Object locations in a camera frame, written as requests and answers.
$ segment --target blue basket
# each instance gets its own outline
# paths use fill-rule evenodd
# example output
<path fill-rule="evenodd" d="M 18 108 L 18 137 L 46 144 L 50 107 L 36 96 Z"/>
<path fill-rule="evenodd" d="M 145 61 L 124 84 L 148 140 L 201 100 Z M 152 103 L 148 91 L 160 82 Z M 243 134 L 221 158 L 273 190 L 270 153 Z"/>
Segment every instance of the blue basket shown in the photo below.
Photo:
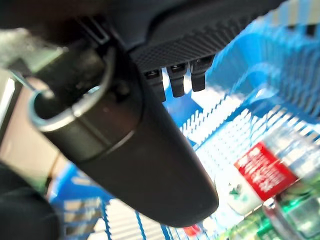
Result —
<path fill-rule="evenodd" d="M 206 73 L 207 91 L 222 97 L 204 109 L 196 104 L 183 120 L 173 116 L 213 181 L 282 124 L 320 145 L 320 25 L 314 36 L 306 34 L 313 4 L 299 1 L 294 30 L 286 27 L 288 3 L 250 24 Z M 191 94 L 181 99 L 188 102 Z M 51 202 L 67 239 L 189 239 L 183 229 L 160 225 L 113 198 L 72 164 L 56 181 Z M 196 238 L 214 239 L 243 218 L 230 211 L 221 202 L 212 215 L 216 231 Z"/>

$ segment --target blue plastic crate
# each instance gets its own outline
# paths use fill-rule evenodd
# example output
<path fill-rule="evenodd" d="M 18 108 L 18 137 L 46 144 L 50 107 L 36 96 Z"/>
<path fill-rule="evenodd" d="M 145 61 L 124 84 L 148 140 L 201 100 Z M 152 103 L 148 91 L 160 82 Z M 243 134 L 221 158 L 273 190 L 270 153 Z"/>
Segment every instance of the blue plastic crate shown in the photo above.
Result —
<path fill-rule="evenodd" d="M 217 182 L 219 173 L 277 126 L 287 124 L 320 144 L 320 25 L 312 37 L 306 35 L 305 26 L 314 4 L 299 1 L 294 30 L 286 27 L 288 3 L 277 14 L 271 12 L 250 24 L 215 56 L 206 73 L 206 91 L 222 97 L 210 107 L 195 104 L 189 116 L 183 114 L 183 120 L 179 114 L 173 116 L 218 192 L 224 188 Z M 189 103 L 191 93 L 181 99 L 179 104 Z M 90 239 L 94 234 L 108 240 L 189 239 L 182 229 L 162 226 L 128 208 L 73 165 L 57 180 L 51 202 L 61 213 L 68 239 Z M 242 219 L 230 211 L 221 202 L 212 215 L 216 231 L 196 238 L 214 239 Z"/>

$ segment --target green bottle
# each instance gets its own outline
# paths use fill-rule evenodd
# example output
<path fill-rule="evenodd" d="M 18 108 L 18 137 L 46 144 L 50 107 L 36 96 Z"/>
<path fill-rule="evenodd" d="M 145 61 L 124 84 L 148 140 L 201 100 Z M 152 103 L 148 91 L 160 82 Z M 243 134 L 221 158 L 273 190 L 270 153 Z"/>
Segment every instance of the green bottle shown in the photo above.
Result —
<path fill-rule="evenodd" d="M 283 240 L 260 207 L 235 225 L 218 240 Z"/>
<path fill-rule="evenodd" d="M 298 182 L 276 198 L 280 213 L 303 240 L 320 240 L 320 193 Z"/>

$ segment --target textured plastic panel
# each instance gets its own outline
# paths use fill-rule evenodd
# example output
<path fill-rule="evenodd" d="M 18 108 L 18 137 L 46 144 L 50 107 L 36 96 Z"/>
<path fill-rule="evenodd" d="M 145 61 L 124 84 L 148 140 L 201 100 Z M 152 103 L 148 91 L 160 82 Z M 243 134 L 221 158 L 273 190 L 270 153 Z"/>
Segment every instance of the textured plastic panel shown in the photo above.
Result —
<path fill-rule="evenodd" d="M 256 16 L 228 24 L 197 29 L 176 40 L 134 50 L 130 55 L 142 71 L 167 67 L 207 57 L 222 50 Z"/>

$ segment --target bottle label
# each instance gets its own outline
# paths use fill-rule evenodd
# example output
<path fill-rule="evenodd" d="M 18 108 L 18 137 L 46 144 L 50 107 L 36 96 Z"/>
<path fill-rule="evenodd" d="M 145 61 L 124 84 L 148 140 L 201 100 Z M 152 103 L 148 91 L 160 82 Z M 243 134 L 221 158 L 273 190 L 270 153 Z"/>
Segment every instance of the bottle label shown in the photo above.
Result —
<path fill-rule="evenodd" d="M 259 142 L 234 166 L 246 179 L 262 201 L 282 192 L 298 178 Z"/>

